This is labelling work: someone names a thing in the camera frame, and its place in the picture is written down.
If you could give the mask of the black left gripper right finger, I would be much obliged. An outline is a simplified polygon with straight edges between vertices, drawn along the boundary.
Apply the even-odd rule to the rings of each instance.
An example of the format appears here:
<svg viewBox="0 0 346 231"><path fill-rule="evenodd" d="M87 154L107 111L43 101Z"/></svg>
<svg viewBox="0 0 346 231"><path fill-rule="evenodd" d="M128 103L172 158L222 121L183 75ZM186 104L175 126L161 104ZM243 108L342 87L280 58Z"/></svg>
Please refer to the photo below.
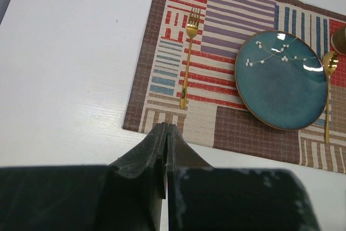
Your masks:
<svg viewBox="0 0 346 231"><path fill-rule="evenodd" d="M177 125L169 124L167 132L167 183L169 230L182 230L187 206L181 191L183 177L189 169L214 169L183 139Z"/></svg>

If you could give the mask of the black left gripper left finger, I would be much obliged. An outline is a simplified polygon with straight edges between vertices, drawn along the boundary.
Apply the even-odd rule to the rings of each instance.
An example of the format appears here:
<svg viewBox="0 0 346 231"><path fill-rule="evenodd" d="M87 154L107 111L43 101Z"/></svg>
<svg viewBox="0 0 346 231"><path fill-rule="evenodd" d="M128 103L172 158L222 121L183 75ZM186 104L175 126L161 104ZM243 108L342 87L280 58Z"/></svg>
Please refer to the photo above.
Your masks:
<svg viewBox="0 0 346 231"><path fill-rule="evenodd" d="M167 124L156 124L147 136L110 166L120 230L160 230L167 187Z"/></svg>

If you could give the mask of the blue ceramic plate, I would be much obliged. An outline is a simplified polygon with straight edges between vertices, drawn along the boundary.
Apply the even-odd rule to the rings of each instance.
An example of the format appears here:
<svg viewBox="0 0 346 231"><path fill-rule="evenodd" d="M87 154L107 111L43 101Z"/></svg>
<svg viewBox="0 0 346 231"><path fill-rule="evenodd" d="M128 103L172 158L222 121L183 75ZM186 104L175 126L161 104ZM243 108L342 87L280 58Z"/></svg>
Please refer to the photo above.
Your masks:
<svg viewBox="0 0 346 231"><path fill-rule="evenodd" d="M328 84L322 63L290 33L269 30L250 36L237 53L234 75L246 108L270 127L301 130L325 110Z"/></svg>

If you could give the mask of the gold fork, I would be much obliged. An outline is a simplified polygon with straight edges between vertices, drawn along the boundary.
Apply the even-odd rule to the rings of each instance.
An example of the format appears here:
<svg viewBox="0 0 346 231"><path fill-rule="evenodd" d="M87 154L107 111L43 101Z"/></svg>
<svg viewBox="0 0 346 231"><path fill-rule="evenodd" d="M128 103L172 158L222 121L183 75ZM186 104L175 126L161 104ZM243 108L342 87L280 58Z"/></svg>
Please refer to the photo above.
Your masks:
<svg viewBox="0 0 346 231"><path fill-rule="evenodd" d="M188 47L187 63L186 63L183 87L181 92L181 99L179 103L181 109L184 109L187 105L188 74L189 74L189 67L190 67L192 40L198 34L200 16L201 16L200 8L191 8L190 16L187 22L187 35L189 37L190 42Z"/></svg>

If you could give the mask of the patchwork striped cloth placemat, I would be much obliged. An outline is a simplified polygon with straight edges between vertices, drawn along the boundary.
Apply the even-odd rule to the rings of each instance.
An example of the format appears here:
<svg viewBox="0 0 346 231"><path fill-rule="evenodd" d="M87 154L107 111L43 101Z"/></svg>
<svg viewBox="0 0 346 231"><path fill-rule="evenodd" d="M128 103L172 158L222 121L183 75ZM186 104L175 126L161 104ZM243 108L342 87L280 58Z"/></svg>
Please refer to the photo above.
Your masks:
<svg viewBox="0 0 346 231"><path fill-rule="evenodd" d="M201 16L181 109L191 8L200 8ZM298 0L152 0L123 128L148 133L157 123L172 123L190 143L345 173L345 60L331 79L329 143L324 116L296 131L256 119L234 78L237 52L257 32L288 32L323 56L332 49L332 33L344 25L345 13Z"/></svg>

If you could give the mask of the gold spoon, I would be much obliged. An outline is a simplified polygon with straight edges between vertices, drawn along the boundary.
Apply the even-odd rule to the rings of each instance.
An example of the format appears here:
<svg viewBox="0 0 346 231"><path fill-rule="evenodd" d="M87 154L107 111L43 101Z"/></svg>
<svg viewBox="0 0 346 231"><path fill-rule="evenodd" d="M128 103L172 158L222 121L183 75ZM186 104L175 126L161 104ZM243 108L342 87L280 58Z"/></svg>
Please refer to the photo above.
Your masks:
<svg viewBox="0 0 346 231"><path fill-rule="evenodd" d="M327 80L327 101L325 106L325 126L324 141L329 143L329 100L330 100L330 76L335 72L338 64L338 53L335 51L328 52L322 59L322 65Z"/></svg>

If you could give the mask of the beige metal cup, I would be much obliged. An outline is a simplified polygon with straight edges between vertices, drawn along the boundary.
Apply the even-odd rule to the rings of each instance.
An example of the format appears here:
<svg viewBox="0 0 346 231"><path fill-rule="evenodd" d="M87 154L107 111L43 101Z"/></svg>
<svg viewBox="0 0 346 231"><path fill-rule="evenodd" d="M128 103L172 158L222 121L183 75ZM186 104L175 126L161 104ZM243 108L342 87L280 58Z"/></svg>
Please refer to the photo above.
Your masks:
<svg viewBox="0 0 346 231"><path fill-rule="evenodd" d="M346 35L345 35L345 28L343 27L336 30L331 35L331 45L333 49L340 55L345 56L346 55Z"/></svg>

